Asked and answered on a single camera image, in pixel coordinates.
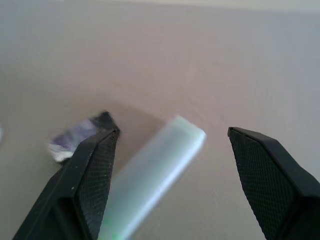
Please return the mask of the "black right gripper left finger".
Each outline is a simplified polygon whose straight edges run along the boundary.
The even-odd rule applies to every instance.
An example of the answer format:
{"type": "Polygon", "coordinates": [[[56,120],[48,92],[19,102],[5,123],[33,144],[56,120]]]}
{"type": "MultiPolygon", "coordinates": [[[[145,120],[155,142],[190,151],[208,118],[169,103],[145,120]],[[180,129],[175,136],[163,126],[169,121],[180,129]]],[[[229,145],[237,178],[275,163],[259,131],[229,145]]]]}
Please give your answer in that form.
{"type": "Polygon", "coordinates": [[[81,142],[49,179],[12,240],[97,240],[120,130],[81,142]]]}

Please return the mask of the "small purple foil wrapper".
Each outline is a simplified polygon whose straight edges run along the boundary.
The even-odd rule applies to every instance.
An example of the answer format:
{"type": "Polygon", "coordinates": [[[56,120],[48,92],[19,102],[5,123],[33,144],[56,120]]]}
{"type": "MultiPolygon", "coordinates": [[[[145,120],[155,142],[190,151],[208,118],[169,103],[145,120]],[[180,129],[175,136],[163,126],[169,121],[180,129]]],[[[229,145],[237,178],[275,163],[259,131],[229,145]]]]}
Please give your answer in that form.
{"type": "Polygon", "coordinates": [[[71,158],[78,145],[100,133],[118,132],[119,128],[108,111],[85,118],[77,124],[55,134],[46,143],[46,149],[57,163],[71,158]]]}

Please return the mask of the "white marker with green print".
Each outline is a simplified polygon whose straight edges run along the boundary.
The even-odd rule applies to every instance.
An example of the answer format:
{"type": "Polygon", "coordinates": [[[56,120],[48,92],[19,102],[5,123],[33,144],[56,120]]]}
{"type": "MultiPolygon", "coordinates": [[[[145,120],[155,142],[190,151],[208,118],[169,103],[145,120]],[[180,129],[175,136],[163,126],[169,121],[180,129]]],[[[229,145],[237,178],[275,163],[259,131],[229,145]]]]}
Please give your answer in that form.
{"type": "Polygon", "coordinates": [[[207,135],[169,120],[113,177],[97,240],[128,240],[202,149],[207,135]]]}

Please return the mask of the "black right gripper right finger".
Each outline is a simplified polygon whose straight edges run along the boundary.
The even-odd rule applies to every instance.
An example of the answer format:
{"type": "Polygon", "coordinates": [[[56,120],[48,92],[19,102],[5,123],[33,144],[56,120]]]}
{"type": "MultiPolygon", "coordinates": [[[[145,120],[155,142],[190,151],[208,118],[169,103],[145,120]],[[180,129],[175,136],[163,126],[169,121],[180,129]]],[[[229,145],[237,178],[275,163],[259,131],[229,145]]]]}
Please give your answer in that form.
{"type": "Polygon", "coordinates": [[[229,127],[242,190],[266,240],[320,240],[320,182],[274,138],[229,127]]]}

